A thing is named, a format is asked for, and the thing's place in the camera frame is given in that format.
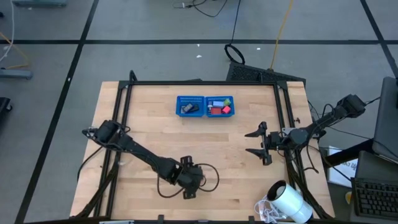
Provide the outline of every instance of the blue plastic bin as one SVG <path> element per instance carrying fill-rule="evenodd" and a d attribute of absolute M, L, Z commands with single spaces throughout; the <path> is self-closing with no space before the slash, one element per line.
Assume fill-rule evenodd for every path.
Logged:
<path fill-rule="evenodd" d="M 199 106 L 199 110 L 191 113 L 181 113 L 181 107 L 187 106 L 188 104 Z M 175 108 L 175 114 L 181 117 L 201 117 L 206 113 L 205 109 L 205 97 L 204 96 L 178 96 L 177 105 Z"/>
<path fill-rule="evenodd" d="M 207 104 L 209 101 L 224 101 L 226 99 L 229 99 L 231 101 L 231 104 L 229 105 L 229 107 L 231 108 L 231 112 L 229 112 L 229 114 L 211 114 L 206 109 L 207 117 L 209 117 L 209 118 L 228 118 L 235 114 L 234 98 L 232 96 L 207 96 L 205 99 L 206 99 L 206 102 L 205 102 L 206 107 L 207 107 Z"/>

